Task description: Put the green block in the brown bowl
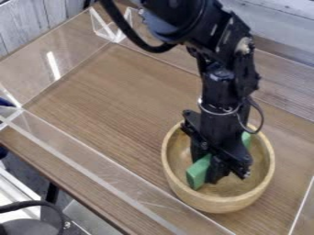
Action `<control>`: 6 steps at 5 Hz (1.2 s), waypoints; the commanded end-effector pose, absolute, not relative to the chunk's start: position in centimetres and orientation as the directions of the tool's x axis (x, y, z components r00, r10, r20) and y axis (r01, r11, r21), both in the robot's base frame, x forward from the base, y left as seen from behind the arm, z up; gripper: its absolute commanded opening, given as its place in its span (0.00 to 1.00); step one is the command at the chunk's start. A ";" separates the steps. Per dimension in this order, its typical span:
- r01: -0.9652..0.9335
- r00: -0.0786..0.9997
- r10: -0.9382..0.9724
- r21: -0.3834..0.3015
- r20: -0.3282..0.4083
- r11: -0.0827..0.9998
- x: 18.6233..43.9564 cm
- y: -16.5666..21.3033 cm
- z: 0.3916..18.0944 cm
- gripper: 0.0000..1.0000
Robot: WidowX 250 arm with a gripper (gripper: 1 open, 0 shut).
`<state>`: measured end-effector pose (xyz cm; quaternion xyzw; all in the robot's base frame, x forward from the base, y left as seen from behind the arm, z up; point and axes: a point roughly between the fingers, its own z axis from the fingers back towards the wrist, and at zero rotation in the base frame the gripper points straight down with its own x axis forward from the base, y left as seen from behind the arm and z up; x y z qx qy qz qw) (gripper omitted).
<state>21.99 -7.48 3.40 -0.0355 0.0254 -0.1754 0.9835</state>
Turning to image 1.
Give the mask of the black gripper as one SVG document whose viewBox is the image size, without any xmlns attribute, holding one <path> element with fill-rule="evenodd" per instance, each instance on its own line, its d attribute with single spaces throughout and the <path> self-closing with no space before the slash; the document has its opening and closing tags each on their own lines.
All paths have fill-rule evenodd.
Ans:
<svg viewBox="0 0 314 235">
<path fill-rule="evenodd" d="M 240 103 L 231 110 L 214 110 L 210 106 L 200 105 L 200 112 L 186 109 L 183 111 L 184 122 L 180 129 L 190 137 L 191 159 L 196 162 L 208 153 L 208 144 L 230 146 L 228 140 L 235 140 L 246 130 L 250 108 Z M 218 181 L 230 175 L 228 164 L 214 155 L 206 172 L 206 182 L 215 185 Z"/>
</svg>

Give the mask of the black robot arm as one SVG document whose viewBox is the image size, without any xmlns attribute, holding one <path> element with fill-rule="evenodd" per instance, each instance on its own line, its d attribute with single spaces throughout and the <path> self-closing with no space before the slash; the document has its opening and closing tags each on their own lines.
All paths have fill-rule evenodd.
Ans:
<svg viewBox="0 0 314 235">
<path fill-rule="evenodd" d="M 260 76 L 254 63 L 254 38 L 247 23 L 218 0 L 130 0 L 142 10 L 142 20 L 162 41 L 150 45 L 127 22 L 113 0 L 99 0 L 113 23 L 132 43 L 151 53 L 182 44 L 196 59 L 202 78 L 199 111 L 183 111 L 182 130 L 190 137 L 191 158 L 210 158 L 204 181 L 210 184 L 235 174 L 246 178 L 252 157 L 243 135 L 250 110 L 259 106 L 251 94 Z"/>
</svg>

